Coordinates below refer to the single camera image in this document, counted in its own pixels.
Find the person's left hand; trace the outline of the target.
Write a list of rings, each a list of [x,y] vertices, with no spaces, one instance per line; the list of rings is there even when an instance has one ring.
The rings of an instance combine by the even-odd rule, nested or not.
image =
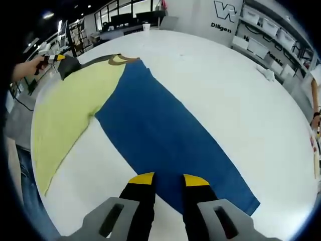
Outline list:
[[[46,56],[38,56],[24,64],[25,76],[36,75],[36,73],[44,70],[49,65],[48,61],[46,61]]]

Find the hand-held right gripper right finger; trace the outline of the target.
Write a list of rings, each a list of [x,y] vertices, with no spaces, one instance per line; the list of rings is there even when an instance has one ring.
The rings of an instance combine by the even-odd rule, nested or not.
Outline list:
[[[205,179],[182,175],[183,220],[188,240],[254,240],[253,220]]]

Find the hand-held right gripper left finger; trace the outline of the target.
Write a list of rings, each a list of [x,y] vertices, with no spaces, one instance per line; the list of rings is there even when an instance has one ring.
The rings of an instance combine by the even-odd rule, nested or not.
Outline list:
[[[154,220],[154,172],[129,180],[119,197],[110,197],[83,220],[82,240],[148,240]]]

